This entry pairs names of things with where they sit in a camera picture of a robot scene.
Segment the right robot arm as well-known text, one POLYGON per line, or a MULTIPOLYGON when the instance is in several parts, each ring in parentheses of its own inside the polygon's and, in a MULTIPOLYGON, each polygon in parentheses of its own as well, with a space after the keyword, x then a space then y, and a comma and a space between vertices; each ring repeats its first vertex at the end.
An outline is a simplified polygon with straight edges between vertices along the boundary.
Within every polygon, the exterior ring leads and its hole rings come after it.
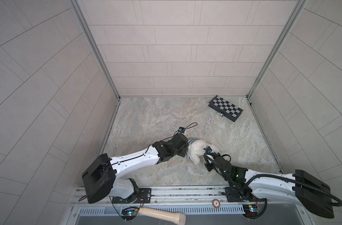
POLYGON ((264 202, 270 200, 294 203, 322 217, 334 218, 337 201, 330 187, 303 170, 289 174, 270 174, 233 166, 224 155, 206 151, 205 167, 214 170, 229 186, 222 195, 229 202, 264 202))

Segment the blue white striped sweater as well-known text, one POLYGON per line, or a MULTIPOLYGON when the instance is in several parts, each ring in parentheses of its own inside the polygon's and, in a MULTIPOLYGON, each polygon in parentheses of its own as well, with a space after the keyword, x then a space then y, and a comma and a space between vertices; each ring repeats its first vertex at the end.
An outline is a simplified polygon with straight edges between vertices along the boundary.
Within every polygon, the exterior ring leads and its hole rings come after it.
POLYGON ((186 152, 186 156, 192 160, 193 162, 195 162, 197 164, 198 159, 198 155, 197 155, 197 151, 196 151, 196 147, 195 145, 193 145, 194 142, 198 141, 199 139, 191 139, 188 141, 188 149, 186 152))

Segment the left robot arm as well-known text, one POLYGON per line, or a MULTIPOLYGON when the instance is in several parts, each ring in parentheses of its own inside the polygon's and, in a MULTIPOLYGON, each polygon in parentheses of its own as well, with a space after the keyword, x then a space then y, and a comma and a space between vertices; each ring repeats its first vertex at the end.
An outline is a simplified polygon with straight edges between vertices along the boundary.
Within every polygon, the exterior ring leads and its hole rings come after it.
POLYGON ((158 141, 146 149, 121 157, 98 156, 82 174, 88 203, 96 203, 105 197, 119 197, 127 203, 137 199, 140 191, 134 179, 121 179, 122 176, 143 167, 167 162, 174 156, 185 157, 188 139, 183 133, 176 133, 167 142, 158 141))

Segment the white teddy bear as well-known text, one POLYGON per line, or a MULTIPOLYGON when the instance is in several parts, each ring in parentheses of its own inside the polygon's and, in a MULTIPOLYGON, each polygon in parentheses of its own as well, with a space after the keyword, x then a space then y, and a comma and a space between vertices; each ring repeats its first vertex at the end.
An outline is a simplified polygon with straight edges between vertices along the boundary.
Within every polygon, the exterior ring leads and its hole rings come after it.
POLYGON ((196 147, 196 151, 197 151, 197 155, 198 155, 198 161, 197 161, 197 164, 195 162, 193 162, 195 165, 199 165, 200 162, 201 162, 201 156, 204 155, 205 151, 204 151, 204 148, 206 146, 210 146, 210 147, 213 147, 212 144, 210 143, 207 143, 205 142, 203 139, 199 139, 198 141, 194 142, 193 145, 195 145, 196 147))

